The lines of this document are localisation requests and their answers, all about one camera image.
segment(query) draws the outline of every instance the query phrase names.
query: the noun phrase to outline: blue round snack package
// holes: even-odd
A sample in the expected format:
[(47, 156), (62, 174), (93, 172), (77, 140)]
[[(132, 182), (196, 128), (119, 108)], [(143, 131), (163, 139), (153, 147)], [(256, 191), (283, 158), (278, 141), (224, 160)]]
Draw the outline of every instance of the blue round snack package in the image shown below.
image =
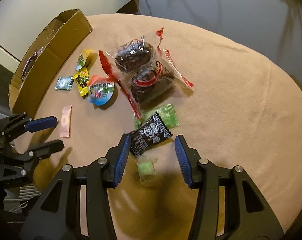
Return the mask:
[(114, 82), (110, 78), (93, 75), (88, 83), (88, 101), (97, 106), (106, 104), (113, 95)]

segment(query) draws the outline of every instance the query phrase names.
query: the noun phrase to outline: beige tablecloth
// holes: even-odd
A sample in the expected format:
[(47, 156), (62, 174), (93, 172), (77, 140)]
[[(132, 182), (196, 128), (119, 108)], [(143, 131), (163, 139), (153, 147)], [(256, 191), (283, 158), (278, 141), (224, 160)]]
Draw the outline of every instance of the beige tablecloth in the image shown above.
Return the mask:
[[(164, 27), (162, 48), (168, 48), (180, 72), (194, 83), (194, 93), (172, 93), (183, 134), (190, 147), (215, 165), (241, 165), (257, 184), (284, 230), (302, 208), (302, 92), (294, 81), (263, 55), (207, 30), (166, 19), (137, 15), (89, 16), (93, 27), (70, 55), (58, 76), (74, 74), (83, 49), (109, 50), (144, 33)], [(104, 75), (99, 60), (90, 75)], [(71, 91), (55, 91), (57, 77), (47, 90), (36, 118), (61, 118), (72, 105), (71, 136), (65, 148), (43, 160), (35, 171), (35, 184), (43, 189), (59, 168), (90, 164), (134, 129), (133, 111), (118, 88), (108, 109), (94, 107)], [(60, 125), (48, 140), (59, 138)], [(26, 133), (16, 140), (23, 152), (29, 144), (46, 139), (44, 133)], [(187, 239), (197, 190), (184, 183), (173, 140), (144, 155), (157, 158), (156, 183), (140, 184), (130, 156), (122, 182), (108, 190), (118, 239)], [(86, 223), (85, 198), (81, 199)]]

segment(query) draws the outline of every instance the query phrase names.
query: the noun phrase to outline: open cardboard box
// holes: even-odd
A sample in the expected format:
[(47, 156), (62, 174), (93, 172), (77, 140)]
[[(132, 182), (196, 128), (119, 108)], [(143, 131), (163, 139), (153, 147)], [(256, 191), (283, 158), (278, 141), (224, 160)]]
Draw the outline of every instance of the open cardboard box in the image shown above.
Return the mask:
[[(80, 9), (67, 10), (55, 17), (39, 34), (22, 58), (9, 86), (12, 113), (27, 112), (34, 117), (46, 90), (78, 44), (92, 31)], [(22, 70), (36, 50), (44, 51), (21, 82)]]

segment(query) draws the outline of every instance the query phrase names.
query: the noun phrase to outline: yellow candy wrapper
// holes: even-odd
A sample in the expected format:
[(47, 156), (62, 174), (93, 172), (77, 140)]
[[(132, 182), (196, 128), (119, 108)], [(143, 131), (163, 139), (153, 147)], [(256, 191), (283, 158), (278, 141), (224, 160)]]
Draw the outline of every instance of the yellow candy wrapper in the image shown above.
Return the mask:
[(90, 69), (90, 67), (97, 60), (98, 53), (94, 49), (84, 49), (78, 59), (78, 63), (75, 66), (75, 70), (80, 70), (83, 67)]
[(85, 96), (88, 93), (88, 81), (90, 80), (87, 68), (81, 68), (77, 73), (73, 75), (73, 79), (78, 85), (80, 96)]

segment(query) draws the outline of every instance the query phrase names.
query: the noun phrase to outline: light green candy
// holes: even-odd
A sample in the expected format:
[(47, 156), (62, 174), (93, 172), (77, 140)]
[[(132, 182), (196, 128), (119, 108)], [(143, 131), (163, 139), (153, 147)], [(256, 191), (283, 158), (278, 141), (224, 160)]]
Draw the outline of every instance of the light green candy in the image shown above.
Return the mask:
[(172, 104), (167, 104), (163, 106), (159, 106), (157, 108), (154, 108), (150, 111), (144, 112), (141, 114), (141, 119), (138, 119), (135, 114), (133, 114), (134, 117), (134, 126), (135, 129), (141, 128), (145, 121), (150, 118), (152, 114), (155, 112), (158, 112), (160, 115), (161, 119), (163, 120), (164, 124), (166, 125), (167, 128), (173, 128), (177, 127), (180, 125), (177, 117), (176, 117), (176, 112), (174, 109), (174, 106)]
[(138, 169), (140, 175), (153, 175), (155, 170), (151, 161), (138, 163)]

